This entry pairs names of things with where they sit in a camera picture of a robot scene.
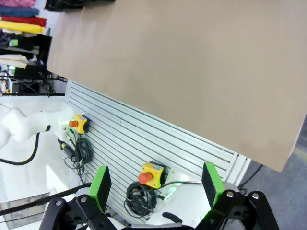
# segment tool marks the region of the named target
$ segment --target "stack of clothes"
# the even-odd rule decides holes
[[[43,33],[47,20],[36,17],[35,0],[0,0],[0,28],[13,31]]]

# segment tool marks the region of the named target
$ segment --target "gray floor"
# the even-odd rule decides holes
[[[297,140],[294,152],[284,170],[276,172],[263,166],[246,184],[248,192],[262,191],[273,210],[281,230],[307,229],[307,119]],[[243,178],[245,181],[259,167],[252,162]],[[229,223],[226,230],[242,229],[238,222]]]

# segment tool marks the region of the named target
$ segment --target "brown cardboard sheet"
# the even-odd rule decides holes
[[[282,170],[307,111],[307,1],[117,0],[60,16],[48,70]]]

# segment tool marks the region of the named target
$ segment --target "gray panel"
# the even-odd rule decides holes
[[[131,223],[143,223],[123,208],[126,189],[138,180],[145,162],[176,167],[201,179],[204,162],[213,162],[220,177],[238,185],[250,162],[242,155],[164,120],[69,81],[66,102],[91,119],[86,134],[94,149],[86,165],[89,181],[100,165],[108,165],[112,180],[108,204]]]

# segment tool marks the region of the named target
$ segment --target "metal screw head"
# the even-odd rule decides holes
[[[253,195],[251,195],[254,199],[258,200],[259,199],[259,195],[257,193],[253,193]]]
[[[227,192],[227,193],[226,193],[226,195],[227,195],[228,197],[230,197],[230,198],[234,197],[233,192],[230,192],[230,191],[229,191],[229,192]]]
[[[80,201],[84,203],[86,200],[87,200],[86,197],[82,197]]]

